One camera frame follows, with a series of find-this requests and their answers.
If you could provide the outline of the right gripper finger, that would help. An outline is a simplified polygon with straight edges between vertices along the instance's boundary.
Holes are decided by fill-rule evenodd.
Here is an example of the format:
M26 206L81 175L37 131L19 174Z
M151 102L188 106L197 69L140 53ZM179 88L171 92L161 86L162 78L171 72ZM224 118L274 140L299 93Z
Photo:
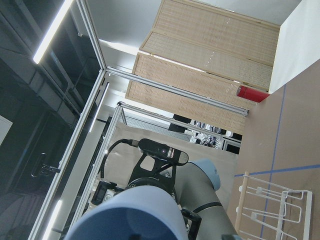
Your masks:
M50 232L49 232L49 236L48 236L48 240L63 240L65 238L65 228L63 227L62 229L56 228L56 227L52 227Z

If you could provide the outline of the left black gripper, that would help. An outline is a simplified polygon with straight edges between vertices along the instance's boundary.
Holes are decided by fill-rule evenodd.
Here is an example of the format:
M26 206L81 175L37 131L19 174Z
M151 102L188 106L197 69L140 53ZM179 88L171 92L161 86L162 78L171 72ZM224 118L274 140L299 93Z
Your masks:
M189 240L197 238L202 218L193 210L181 205L181 197L175 189L177 167L187 164L189 160L185 152L173 152L172 156L164 153L145 152L132 170L126 188L117 186L114 182L100 180L91 203L94 206L108 201L113 196L140 186L153 186L162 189L176 202L184 220Z

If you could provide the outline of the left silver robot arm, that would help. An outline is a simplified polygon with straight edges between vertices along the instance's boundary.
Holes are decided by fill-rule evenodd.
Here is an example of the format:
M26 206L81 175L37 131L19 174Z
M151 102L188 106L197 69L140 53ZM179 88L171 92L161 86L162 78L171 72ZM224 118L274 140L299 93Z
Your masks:
M101 181L91 203L109 240L237 240L239 236L216 190L220 177L209 159L172 168L162 160L153 170L137 163L127 188Z

